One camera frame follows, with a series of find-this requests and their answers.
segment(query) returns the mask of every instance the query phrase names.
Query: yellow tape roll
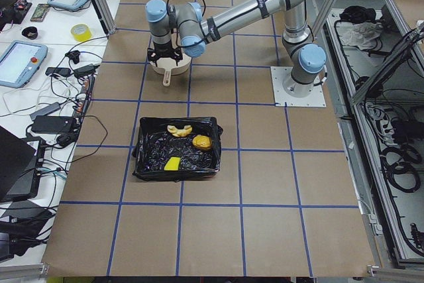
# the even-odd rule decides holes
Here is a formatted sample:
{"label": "yellow tape roll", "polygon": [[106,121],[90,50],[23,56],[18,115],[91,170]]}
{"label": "yellow tape roll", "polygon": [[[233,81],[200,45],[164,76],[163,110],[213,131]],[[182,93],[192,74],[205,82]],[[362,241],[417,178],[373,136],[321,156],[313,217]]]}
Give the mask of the yellow tape roll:
{"label": "yellow tape roll", "polygon": [[79,42],[84,42],[91,38],[91,31],[89,27],[83,23],[73,26],[71,33],[74,36],[74,39]]}

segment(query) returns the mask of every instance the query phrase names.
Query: white table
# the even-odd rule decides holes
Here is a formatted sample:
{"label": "white table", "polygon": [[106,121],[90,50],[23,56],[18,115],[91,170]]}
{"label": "white table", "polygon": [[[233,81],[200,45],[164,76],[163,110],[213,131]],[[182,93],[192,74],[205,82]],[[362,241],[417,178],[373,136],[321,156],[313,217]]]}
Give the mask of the white table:
{"label": "white table", "polygon": [[[33,14],[36,5],[39,3],[46,3],[47,0],[28,0],[32,2],[32,7],[28,14],[26,15],[23,23],[21,25],[6,25],[4,31],[0,33],[0,53],[4,52],[7,47],[14,40],[27,41],[38,44],[45,44],[48,47],[47,57],[40,65],[40,69],[33,75],[30,82],[24,86],[25,89],[12,89],[9,87],[0,86],[0,115],[8,114],[9,111],[16,111],[18,109],[24,109],[35,105],[40,91],[36,91],[45,84],[44,88],[47,88],[42,94],[47,95],[41,99],[41,102],[53,103],[55,101],[62,102],[63,98],[56,97],[50,89],[50,80],[46,77],[45,71],[49,66],[58,66],[61,59],[64,57],[64,54],[71,49],[74,45],[78,44],[73,36],[70,33],[72,26],[78,23],[85,23],[89,26],[92,33],[92,38],[103,37],[105,36],[103,29],[101,28],[100,22],[97,18],[93,5],[90,5],[88,9],[71,13],[67,11],[55,11],[53,8],[50,8],[45,20],[42,23],[32,23],[30,22],[30,17]],[[114,17],[117,12],[118,4],[120,0],[107,0],[107,4],[111,10],[112,16]],[[36,26],[38,29],[38,38],[35,40],[28,40],[22,36],[21,32],[24,28],[29,26]],[[78,46],[76,50],[81,52],[92,52],[98,56],[102,56],[107,44],[107,38],[102,38],[99,40],[90,41],[84,45]],[[79,68],[87,64],[98,64],[101,62],[101,59],[92,54],[81,53],[80,63],[74,65],[71,62],[73,68]],[[68,59],[66,58],[59,66],[68,67]],[[70,77],[69,81],[80,89],[80,85],[77,83],[75,77]],[[61,94],[65,88],[60,82],[53,83],[54,90],[56,93]],[[77,93],[76,89],[73,89],[72,95],[74,96]],[[5,98],[7,102],[7,107],[3,103],[2,97]],[[32,123],[30,120],[29,114],[35,111],[36,109],[30,109],[28,111],[22,111],[16,115],[10,115],[6,117],[0,117],[0,125],[6,128],[8,131],[12,132],[18,137],[25,137],[25,129],[28,125]],[[73,113],[72,106],[70,104],[65,105],[65,107],[53,113],[52,115],[66,115],[70,116]],[[39,135],[44,138],[47,142],[54,142],[54,135]],[[72,158],[73,146],[68,146],[63,150],[54,150],[54,158],[58,160],[67,161],[70,157]],[[50,150],[46,151],[45,159],[51,160]],[[55,168],[54,164],[45,164],[45,167]],[[58,205],[60,201],[60,196],[62,195],[62,190],[64,188],[65,180],[56,177],[56,190],[55,188],[55,177],[52,174],[46,175],[41,178],[40,186],[38,190],[38,195],[31,199],[32,202],[40,205],[47,206],[54,195],[52,200],[52,205]],[[9,203],[0,205],[0,207],[8,207]],[[53,219],[49,220],[48,223],[44,226],[43,230],[49,228],[53,223]],[[35,248],[29,249],[23,256],[15,256],[13,259],[0,263],[0,266],[17,266],[17,265],[30,265],[37,264],[41,262],[42,255],[44,254],[45,245],[39,245]],[[21,282],[20,279],[12,279],[10,282]]]}

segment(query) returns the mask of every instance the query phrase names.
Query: metal mounting plate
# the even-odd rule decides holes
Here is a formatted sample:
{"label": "metal mounting plate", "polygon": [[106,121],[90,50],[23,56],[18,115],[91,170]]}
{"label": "metal mounting plate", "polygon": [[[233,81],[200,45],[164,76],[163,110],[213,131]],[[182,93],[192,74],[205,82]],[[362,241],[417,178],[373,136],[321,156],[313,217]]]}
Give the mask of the metal mounting plate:
{"label": "metal mounting plate", "polygon": [[288,94],[283,88],[283,80],[289,76],[292,67],[272,66],[272,87],[274,88],[274,101],[276,106],[288,107],[326,107],[322,87],[314,86],[312,92],[307,97],[294,97]]}

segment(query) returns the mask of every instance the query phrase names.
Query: person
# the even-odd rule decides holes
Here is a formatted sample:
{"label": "person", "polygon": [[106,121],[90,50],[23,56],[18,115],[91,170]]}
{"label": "person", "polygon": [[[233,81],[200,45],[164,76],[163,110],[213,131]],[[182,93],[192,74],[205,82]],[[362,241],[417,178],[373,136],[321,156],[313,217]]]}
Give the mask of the person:
{"label": "person", "polygon": [[6,23],[10,23],[14,17],[13,4],[17,0],[0,0],[0,31]]}

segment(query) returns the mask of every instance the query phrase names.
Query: black tray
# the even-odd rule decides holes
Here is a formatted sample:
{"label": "black tray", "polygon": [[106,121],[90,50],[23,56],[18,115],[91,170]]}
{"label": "black tray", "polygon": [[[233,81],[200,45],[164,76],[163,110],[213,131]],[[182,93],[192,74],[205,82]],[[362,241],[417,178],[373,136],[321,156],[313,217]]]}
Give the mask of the black tray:
{"label": "black tray", "polygon": [[[173,137],[167,126],[182,129],[191,125],[192,132],[186,137]],[[138,142],[133,156],[136,167],[133,175],[147,181],[200,180],[214,176],[221,161],[221,139],[223,130],[214,117],[182,117],[140,119]],[[196,135],[205,135],[212,140],[212,149],[205,152],[196,149],[191,141]],[[171,157],[180,157],[179,170],[164,170]]]}

